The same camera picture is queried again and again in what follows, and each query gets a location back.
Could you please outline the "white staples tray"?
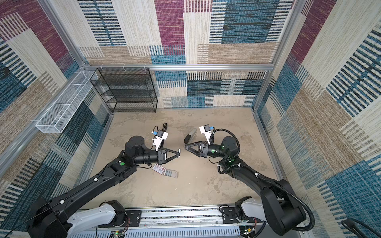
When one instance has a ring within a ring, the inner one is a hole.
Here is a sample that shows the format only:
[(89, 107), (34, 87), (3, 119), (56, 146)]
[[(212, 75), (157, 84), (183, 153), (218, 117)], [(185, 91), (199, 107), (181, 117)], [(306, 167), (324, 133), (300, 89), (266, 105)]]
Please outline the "white staples tray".
[(163, 175), (171, 178), (177, 178), (178, 172), (175, 170), (166, 169)]

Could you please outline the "red staples box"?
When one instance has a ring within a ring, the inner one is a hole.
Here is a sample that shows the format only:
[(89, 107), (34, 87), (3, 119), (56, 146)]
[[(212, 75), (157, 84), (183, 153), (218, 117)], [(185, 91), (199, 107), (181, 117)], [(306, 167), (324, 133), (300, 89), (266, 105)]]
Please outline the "red staples box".
[(158, 164), (155, 164), (153, 167), (152, 167), (152, 169), (155, 171), (155, 172), (157, 172), (157, 173), (159, 173), (159, 174), (164, 174), (165, 173), (165, 168), (163, 167), (163, 166), (161, 166), (161, 165), (158, 165)]

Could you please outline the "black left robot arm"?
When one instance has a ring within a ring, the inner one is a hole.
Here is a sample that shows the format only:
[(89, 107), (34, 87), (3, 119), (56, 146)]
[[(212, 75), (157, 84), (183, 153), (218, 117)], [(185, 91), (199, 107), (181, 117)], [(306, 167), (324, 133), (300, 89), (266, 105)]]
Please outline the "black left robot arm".
[(167, 148), (151, 150), (144, 138), (133, 136), (117, 158), (100, 172), (77, 187), (46, 200), (40, 198), (30, 208), (26, 229), (32, 238), (68, 238), (97, 226), (125, 227), (128, 217), (125, 208), (116, 200), (95, 209), (80, 212), (90, 200), (123, 182), (141, 164), (166, 164), (178, 158), (178, 151)]

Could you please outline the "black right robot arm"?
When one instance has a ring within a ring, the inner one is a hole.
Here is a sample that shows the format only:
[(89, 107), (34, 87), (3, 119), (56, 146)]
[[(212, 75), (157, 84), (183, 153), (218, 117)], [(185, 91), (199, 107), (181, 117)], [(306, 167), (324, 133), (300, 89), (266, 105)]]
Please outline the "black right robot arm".
[(240, 157), (240, 144), (227, 136), (221, 144), (198, 141), (185, 145), (185, 149), (203, 158), (218, 157), (217, 170), (237, 179), (261, 197), (261, 204), (249, 205), (241, 201), (240, 209), (246, 217), (259, 218), (269, 224), (275, 233), (282, 236), (290, 230), (310, 231), (315, 218), (308, 205), (295, 195), (291, 185), (284, 179), (274, 180), (257, 172)]

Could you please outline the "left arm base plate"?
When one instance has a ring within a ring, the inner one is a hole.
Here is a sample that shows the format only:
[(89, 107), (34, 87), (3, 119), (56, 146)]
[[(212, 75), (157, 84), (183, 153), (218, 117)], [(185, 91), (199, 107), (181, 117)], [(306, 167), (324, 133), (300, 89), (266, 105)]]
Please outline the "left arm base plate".
[(140, 225), (141, 214), (141, 210), (127, 210), (123, 213), (117, 213), (109, 224), (100, 225), (98, 228), (138, 227)]

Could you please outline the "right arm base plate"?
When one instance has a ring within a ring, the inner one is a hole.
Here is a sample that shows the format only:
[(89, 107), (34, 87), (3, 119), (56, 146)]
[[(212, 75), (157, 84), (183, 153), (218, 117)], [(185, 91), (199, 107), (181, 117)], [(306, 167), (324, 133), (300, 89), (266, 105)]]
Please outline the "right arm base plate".
[(255, 217), (246, 217), (245, 215), (243, 215), (243, 212), (238, 212), (238, 210), (235, 207), (230, 207), (227, 204), (220, 205), (218, 207), (218, 210), (222, 215), (222, 220), (224, 224), (257, 224), (263, 222), (261, 219)]

